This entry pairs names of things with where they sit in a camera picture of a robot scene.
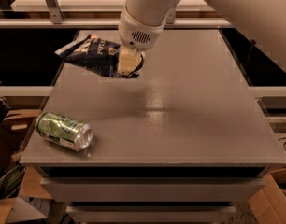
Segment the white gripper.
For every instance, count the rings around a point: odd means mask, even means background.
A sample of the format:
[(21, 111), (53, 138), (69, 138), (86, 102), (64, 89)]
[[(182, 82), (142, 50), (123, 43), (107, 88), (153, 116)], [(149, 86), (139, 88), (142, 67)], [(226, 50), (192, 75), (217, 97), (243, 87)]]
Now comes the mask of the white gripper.
[(124, 7), (119, 22), (120, 49), (117, 73), (130, 76), (141, 63), (141, 52), (151, 49), (164, 29), (164, 14), (155, 9), (137, 18)]

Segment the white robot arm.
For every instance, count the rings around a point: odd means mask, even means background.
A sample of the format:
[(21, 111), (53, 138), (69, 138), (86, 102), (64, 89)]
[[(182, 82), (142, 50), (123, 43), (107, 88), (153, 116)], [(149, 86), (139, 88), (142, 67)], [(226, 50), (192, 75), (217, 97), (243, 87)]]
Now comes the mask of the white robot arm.
[[(126, 0), (119, 22), (124, 46), (151, 49), (181, 0)], [(203, 0), (286, 73), (286, 0)]]

